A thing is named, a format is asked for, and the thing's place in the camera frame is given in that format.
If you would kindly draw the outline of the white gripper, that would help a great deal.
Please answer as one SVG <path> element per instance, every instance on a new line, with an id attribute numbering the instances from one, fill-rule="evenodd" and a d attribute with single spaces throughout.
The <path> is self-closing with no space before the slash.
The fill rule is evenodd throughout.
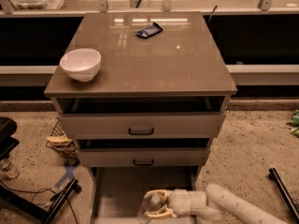
<path id="1" fill-rule="evenodd" d="M 164 200 L 168 198 L 168 208 L 155 212 L 147 211 L 145 215 L 149 218 L 201 216 L 206 210 L 206 194 L 203 191 L 154 189 L 148 191 L 144 199 L 154 195 L 159 195 Z"/>

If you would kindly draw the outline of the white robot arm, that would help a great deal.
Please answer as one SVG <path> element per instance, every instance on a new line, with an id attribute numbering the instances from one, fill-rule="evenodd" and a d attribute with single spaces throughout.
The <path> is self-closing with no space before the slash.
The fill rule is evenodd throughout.
<path id="1" fill-rule="evenodd" d="M 225 213 L 236 217 L 243 224 L 287 224 L 218 184 L 208 184 L 205 191 L 148 191 L 143 197 L 137 219 L 141 224 L 149 224 L 153 219 L 191 216 L 220 221 Z"/>

